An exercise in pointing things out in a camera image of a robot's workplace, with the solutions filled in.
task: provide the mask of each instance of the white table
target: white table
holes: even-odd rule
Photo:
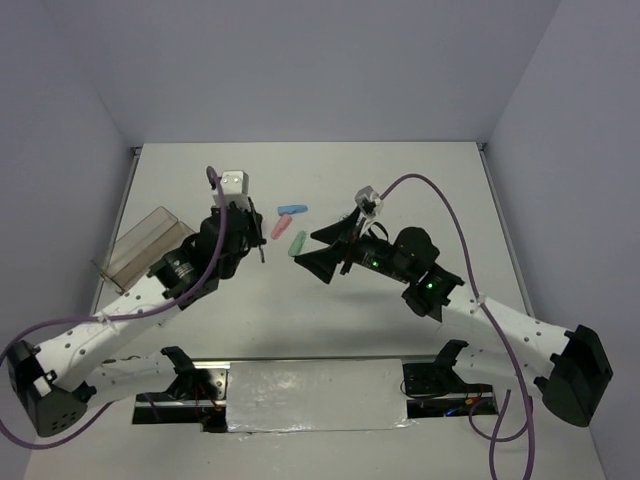
[[[382,192],[407,172],[423,173],[446,193],[467,235],[484,293],[524,311],[513,265],[476,145],[473,143],[279,143],[145,145],[126,203],[123,234],[162,205],[197,230],[208,215],[204,175],[244,169],[250,193],[266,217],[278,205],[305,203],[286,234],[270,241],[267,264],[256,254],[218,292],[186,310],[166,328],[144,335],[126,352],[180,345],[198,358],[411,355],[437,353],[430,339],[437,322],[414,316],[402,286],[354,267],[324,286],[287,256],[297,231],[312,231],[354,208],[355,192]],[[382,223],[392,238],[423,226],[441,250],[439,263],[466,277],[459,240],[444,207],[416,180],[386,201]],[[102,292],[100,305],[113,299]],[[520,428],[518,401],[505,432]],[[79,440],[33,454],[27,479],[215,478],[481,479],[489,478],[488,444],[465,418],[423,419],[377,432],[200,434],[193,425],[131,426],[132,400],[113,406]],[[602,480],[587,429],[571,427],[536,404],[538,441],[534,478]],[[485,429],[494,418],[480,418]],[[526,440],[498,449],[501,478],[520,478]]]

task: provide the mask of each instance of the blue object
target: blue object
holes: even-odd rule
[[[306,205],[283,205],[278,207],[278,215],[293,215],[294,213],[304,213],[309,208]]]

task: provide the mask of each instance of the pink eraser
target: pink eraser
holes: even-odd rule
[[[282,235],[282,232],[284,232],[287,229],[287,227],[289,226],[289,224],[291,224],[292,221],[293,221],[293,217],[289,214],[281,216],[280,220],[278,220],[278,223],[276,223],[276,226],[273,227],[273,230],[271,230],[271,238],[273,238],[274,240],[277,240],[278,238],[280,238],[280,235]]]

